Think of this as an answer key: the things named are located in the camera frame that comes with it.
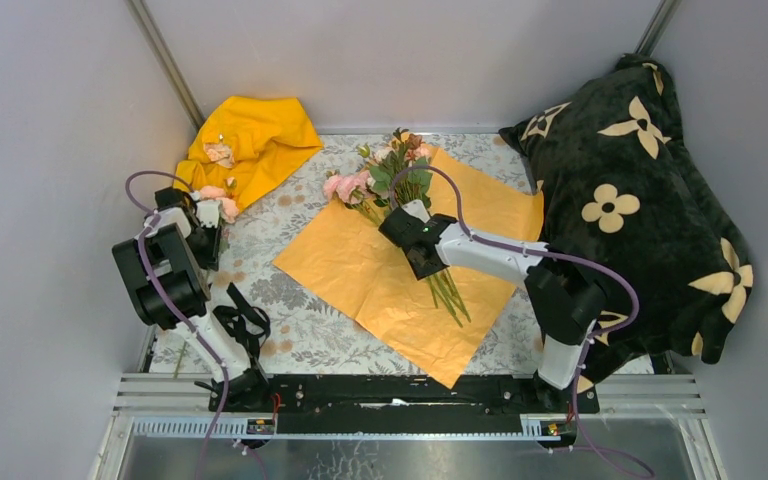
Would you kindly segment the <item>pink fake flower bunch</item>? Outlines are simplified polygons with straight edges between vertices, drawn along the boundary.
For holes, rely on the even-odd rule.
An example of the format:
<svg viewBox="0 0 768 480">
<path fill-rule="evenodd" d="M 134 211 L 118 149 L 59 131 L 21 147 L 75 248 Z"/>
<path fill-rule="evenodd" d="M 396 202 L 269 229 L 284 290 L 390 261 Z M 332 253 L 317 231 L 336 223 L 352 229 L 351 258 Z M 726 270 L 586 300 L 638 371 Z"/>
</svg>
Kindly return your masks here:
<svg viewBox="0 0 768 480">
<path fill-rule="evenodd" d="M 424 207 L 431 205 L 429 196 L 432 173 L 415 170 L 396 180 L 397 174 L 415 165 L 431 163 L 430 148 L 423 137 L 398 128 L 385 147 L 378 150 L 364 144 L 357 148 L 363 166 L 352 174 L 329 171 L 323 184 L 327 200 L 336 200 L 345 208 L 355 210 L 374 225 L 384 221 L 392 207 L 392 199 L 400 205 L 418 200 Z"/>
</svg>

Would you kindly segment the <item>pink fake flower stem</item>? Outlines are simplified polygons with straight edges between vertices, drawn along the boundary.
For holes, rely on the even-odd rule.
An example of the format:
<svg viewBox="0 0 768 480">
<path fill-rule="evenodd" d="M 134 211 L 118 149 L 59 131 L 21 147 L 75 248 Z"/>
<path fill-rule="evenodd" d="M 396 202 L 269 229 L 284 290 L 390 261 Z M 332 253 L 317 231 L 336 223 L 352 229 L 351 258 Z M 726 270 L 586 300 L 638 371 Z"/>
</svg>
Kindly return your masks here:
<svg viewBox="0 0 768 480">
<path fill-rule="evenodd" d="M 221 190 L 204 187 L 194 192 L 222 202 L 222 227 L 238 214 L 237 207 Z M 250 363 L 242 347 L 221 326 L 216 316 L 208 311 L 208 273 L 211 270 L 202 269 L 191 252 L 191 232 L 201 226 L 195 216 L 195 204 L 189 196 L 191 192 L 172 188 L 169 193 L 173 203 L 164 208 L 160 215 L 164 224 L 177 228 L 181 254 L 176 257 L 174 270 L 183 271 L 184 279 L 190 282 L 189 292 L 173 296 L 175 306 L 186 319 L 178 319 L 172 332 L 199 355 L 215 382 L 227 381 L 242 374 Z"/>
</svg>

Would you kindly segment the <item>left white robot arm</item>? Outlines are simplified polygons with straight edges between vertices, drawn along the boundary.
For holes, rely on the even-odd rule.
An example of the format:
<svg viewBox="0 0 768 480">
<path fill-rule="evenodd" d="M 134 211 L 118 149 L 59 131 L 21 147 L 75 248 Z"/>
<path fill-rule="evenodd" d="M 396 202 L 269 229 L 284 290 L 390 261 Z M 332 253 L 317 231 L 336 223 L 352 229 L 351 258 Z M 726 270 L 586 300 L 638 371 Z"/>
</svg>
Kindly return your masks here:
<svg viewBox="0 0 768 480">
<path fill-rule="evenodd" d="M 218 203 L 174 187 L 154 198 L 142 231 L 112 248 L 138 317 L 181 338 L 209 366 L 211 380 L 198 385 L 214 395 L 213 406 L 261 409 L 271 388 L 259 364 L 269 317 L 235 285 L 227 288 L 230 304 L 208 305 L 207 273 L 219 266 L 223 232 Z"/>
</svg>

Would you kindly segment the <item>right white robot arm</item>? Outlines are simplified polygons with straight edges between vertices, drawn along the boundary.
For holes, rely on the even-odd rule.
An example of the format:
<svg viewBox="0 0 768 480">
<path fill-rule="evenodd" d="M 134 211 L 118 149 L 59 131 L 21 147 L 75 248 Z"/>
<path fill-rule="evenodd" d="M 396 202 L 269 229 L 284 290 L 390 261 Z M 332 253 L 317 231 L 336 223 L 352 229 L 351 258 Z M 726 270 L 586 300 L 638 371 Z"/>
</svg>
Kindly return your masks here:
<svg viewBox="0 0 768 480">
<path fill-rule="evenodd" d="M 546 243 L 467 231 L 456 218 L 443 214 L 415 215 L 398 208 L 378 230 L 402 250 L 419 280 L 463 267 L 524 288 L 544 334 L 535 402 L 557 412 L 572 400 L 586 336 L 606 301 L 606 288 L 594 273 L 561 260 Z"/>
</svg>

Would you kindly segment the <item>orange wrapping paper sheet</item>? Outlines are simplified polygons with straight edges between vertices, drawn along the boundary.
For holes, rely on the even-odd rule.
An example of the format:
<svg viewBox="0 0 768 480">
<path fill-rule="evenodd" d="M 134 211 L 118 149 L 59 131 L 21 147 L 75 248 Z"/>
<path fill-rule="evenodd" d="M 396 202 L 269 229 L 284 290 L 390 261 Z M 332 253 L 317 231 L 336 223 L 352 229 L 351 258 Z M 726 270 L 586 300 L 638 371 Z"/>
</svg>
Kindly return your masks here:
<svg viewBox="0 0 768 480">
<path fill-rule="evenodd" d="M 519 241 L 538 239 L 544 196 L 527 194 L 430 149 L 455 182 L 466 223 Z M 470 315 L 456 322 L 435 307 L 397 247 L 362 214 L 330 202 L 274 265 L 446 387 L 455 385 L 515 292 L 512 283 L 467 268 L 450 273 Z"/>
</svg>

